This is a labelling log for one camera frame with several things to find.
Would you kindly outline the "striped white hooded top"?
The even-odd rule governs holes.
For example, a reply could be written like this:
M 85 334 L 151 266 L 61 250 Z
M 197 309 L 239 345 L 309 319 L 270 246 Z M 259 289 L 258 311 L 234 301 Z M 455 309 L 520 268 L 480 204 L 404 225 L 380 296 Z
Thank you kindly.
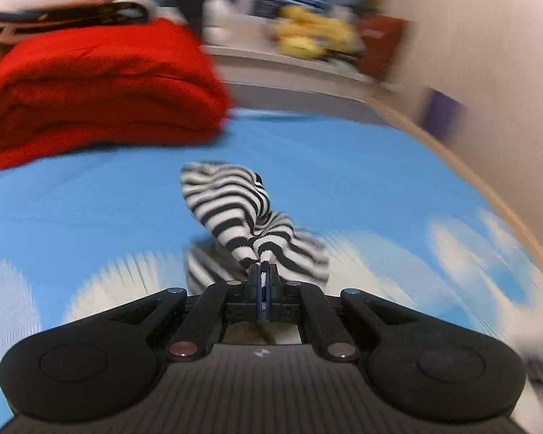
M 324 242 L 272 209 L 259 174 L 233 163 L 192 162 L 180 171 L 181 192 L 193 216 L 240 264 L 270 263 L 287 281 L 324 287 L 328 252 Z

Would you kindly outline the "blue white patterned bedspread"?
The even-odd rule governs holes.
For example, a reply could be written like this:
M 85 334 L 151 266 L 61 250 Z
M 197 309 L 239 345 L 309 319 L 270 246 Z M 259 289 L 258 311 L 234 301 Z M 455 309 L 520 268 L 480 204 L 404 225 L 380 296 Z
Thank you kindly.
M 207 238 L 181 168 L 263 178 L 273 210 L 328 247 L 328 292 L 357 287 L 503 340 L 543 365 L 543 273 L 482 196 L 408 134 L 240 110 L 215 143 L 99 147 L 0 171 L 0 361 L 26 336 L 186 283 Z M 0 390 L 0 427 L 10 418 Z

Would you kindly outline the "red folded blanket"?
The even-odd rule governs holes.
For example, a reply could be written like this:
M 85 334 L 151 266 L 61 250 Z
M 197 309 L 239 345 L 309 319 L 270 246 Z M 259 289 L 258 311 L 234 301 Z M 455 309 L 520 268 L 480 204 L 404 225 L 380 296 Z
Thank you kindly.
M 185 25 L 156 19 L 34 36 L 0 61 L 0 170 L 101 143 L 205 143 L 231 106 Z

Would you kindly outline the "purple box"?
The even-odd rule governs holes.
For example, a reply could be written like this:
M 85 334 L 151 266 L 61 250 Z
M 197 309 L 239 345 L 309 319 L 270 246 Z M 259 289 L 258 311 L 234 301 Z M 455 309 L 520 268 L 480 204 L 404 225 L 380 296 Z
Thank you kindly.
M 420 127 L 440 142 L 450 139 L 463 105 L 445 93 L 430 89 L 420 118 Z

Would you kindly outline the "yellow plush toy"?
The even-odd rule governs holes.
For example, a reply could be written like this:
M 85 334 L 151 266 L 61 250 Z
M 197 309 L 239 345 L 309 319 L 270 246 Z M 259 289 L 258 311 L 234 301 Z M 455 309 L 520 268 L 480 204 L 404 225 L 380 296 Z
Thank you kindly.
M 302 60 L 357 57 L 364 51 L 354 26 L 298 5 L 278 11 L 270 22 L 269 37 L 280 54 Z

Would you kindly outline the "dark red bag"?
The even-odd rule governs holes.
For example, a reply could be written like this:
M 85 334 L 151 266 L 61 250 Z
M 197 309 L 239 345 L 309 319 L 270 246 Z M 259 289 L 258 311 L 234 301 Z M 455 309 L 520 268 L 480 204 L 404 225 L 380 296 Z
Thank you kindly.
M 357 32 L 364 51 L 357 61 L 359 71 L 373 80 L 385 80 L 409 26 L 407 20 L 378 13 L 360 19 Z

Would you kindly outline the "white plush toy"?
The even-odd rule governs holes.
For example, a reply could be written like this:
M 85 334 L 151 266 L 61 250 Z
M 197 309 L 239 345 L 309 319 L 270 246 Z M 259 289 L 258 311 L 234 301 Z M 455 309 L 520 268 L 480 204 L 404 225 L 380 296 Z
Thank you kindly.
M 203 5 L 203 31 L 205 43 L 229 46 L 232 42 L 232 24 L 237 7 L 230 0 L 206 0 Z

